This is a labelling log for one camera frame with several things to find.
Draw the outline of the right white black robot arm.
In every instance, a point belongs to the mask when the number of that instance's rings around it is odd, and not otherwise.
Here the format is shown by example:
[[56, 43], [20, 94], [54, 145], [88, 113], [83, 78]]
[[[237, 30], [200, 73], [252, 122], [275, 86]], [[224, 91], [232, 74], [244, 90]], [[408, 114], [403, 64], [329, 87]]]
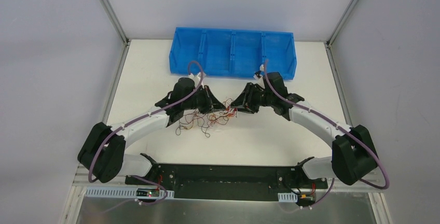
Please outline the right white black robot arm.
[[248, 114], [257, 113], [260, 107], [271, 107], [277, 115], [306, 128], [331, 148], [329, 157], [306, 158], [294, 166], [295, 183], [300, 187], [309, 187], [320, 178], [337, 178], [353, 185], [378, 167], [374, 159], [377, 152], [366, 127], [338, 124], [313, 110], [302, 96], [288, 92], [278, 72], [260, 76], [257, 83], [247, 83], [231, 106]]

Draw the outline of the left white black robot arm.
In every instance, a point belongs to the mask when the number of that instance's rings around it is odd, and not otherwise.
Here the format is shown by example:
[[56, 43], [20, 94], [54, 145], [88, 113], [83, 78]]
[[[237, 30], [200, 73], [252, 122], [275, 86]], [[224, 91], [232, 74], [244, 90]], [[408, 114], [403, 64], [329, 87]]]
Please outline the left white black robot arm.
[[117, 176], [136, 175], [144, 184], [152, 185], [158, 178], [152, 159], [147, 155], [129, 155], [126, 149], [145, 136], [177, 122], [186, 110], [209, 114], [225, 109], [208, 86], [182, 77], [172, 91], [140, 116], [114, 125], [95, 124], [77, 160], [88, 169], [92, 181], [107, 183]]

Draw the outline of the blue four-compartment plastic bin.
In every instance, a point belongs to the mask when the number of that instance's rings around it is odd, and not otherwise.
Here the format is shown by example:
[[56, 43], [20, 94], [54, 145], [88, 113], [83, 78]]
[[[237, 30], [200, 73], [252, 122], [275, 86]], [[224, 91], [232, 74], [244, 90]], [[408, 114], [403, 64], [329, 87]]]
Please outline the blue four-compartment plastic bin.
[[197, 61], [214, 77], [253, 78], [265, 60], [268, 72], [292, 80], [297, 66], [293, 33], [177, 27], [169, 53], [171, 73], [198, 73], [189, 65]]

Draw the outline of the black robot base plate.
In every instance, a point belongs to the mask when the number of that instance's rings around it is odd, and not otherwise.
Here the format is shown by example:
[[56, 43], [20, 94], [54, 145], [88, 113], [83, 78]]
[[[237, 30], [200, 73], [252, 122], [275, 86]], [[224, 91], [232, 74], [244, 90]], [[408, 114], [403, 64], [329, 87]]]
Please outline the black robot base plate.
[[126, 176], [127, 185], [152, 181], [178, 199], [277, 201], [280, 193], [327, 189], [325, 179], [308, 179], [296, 166], [240, 166], [153, 162], [143, 180]]

